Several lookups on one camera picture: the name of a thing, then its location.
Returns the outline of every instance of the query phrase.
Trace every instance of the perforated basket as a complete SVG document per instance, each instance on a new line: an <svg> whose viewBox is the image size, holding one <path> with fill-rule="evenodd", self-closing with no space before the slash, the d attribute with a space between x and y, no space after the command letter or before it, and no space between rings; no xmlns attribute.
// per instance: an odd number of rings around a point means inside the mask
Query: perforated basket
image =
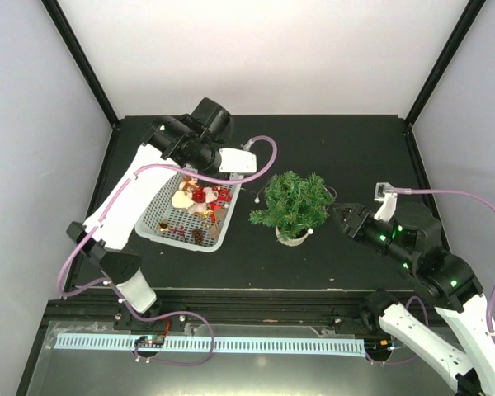
<svg viewBox="0 0 495 396"><path fill-rule="evenodd" d="M172 207L172 196L178 190L180 183L183 181L183 177L184 176L181 173L177 173L167 182L167 184L165 184L165 186L163 186L139 218L134 227L135 232L140 237L150 239L154 242L176 246L177 248L195 252L214 252L222 246L222 242L224 241L229 221L233 215L233 208L237 203L240 185L223 185L230 192L231 202L229 202L229 208L227 208L226 215L219 221L219 225L221 225L220 235L217 238L210 238L208 235L209 229L205 227L205 223L200 217L189 214L186 210ZM239 175L231 176L231 180L242 178L243 176ZM158 225L162 220L166 220L169 224L169 228L172 229L179 229L183 226L185 237L182 237L180 233L175 233L173 231L160 231ZM204 240L201 245L197 244L192 237L191 231L193 229L201 229L204 232Z"/></svg>

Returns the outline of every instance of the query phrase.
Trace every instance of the black table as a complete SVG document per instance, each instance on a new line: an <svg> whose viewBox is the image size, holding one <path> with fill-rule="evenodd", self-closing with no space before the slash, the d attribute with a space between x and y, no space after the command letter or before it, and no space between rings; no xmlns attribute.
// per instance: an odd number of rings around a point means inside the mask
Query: black table
<svg viewBox="0 0 495 396"><path fill-rule="evenodd" d="M106 171L100 175L97 204L101 204L135 155L153 116L122 120ZM343 236L333 219L299 247L276 241L274 229L248 222L260 190L275 173L293 170L301 176L315 172L337 190L337 201L377 208L376 182L418 187L402 120L394 115L236 115L230 143L239 147L250 137L271 136L279 155L267 177L243 185L224 244L214 253L189 252L154 243L132 233L128 248L143 260L143 273L154 288L264 290L410 290L401 277L383 266L386 258ZM260 168L270 147L256 143L252 151ZM403 197L402 200L419 200ZM99 276L86 261L75 268L72 284Z"/></svg>

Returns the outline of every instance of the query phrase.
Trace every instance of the white backdrop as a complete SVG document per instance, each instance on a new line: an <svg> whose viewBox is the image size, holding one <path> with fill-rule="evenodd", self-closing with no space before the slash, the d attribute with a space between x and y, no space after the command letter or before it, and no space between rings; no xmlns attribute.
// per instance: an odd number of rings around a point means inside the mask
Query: white backdrop
<svg viewBox="0 0 495 396"><path fill-rule="evenodd" d="M117 115L406 116L467 0L60 0Z"/></svg>

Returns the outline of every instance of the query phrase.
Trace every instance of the white pot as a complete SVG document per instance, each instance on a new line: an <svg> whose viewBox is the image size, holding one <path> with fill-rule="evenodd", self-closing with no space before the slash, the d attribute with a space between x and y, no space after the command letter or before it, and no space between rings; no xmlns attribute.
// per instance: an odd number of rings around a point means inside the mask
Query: white pot
<svg viewBox="0 0 495 396"><path fill-rule="evenodd" d="M277 239L279 240L280 243L282 243L283 245L286 245L286 246L291 246L291 247L299 246L302 242L304 242L306 240L306 238L309 235L309 233L304 233L304 235L300 238L286 239L284 241L284 240L282 240L281 233L279 233L279 229L277 227L275 227L275 234L276 234Z"/></svg>

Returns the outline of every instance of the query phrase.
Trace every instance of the green plant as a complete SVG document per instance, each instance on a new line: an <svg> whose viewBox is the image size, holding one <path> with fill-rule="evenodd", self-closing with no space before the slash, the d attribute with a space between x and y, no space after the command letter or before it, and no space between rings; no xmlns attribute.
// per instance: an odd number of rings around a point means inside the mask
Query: green plant
<svg viewBox="0 0 495 396"><path fill-rule="evenodd" d="M303 179L292 171L273 176L264 197L267 209L252 211L249 219L253 224L277 227L283 240L323 224L327 207L334 201L320 176L312 173Z"/></svg>

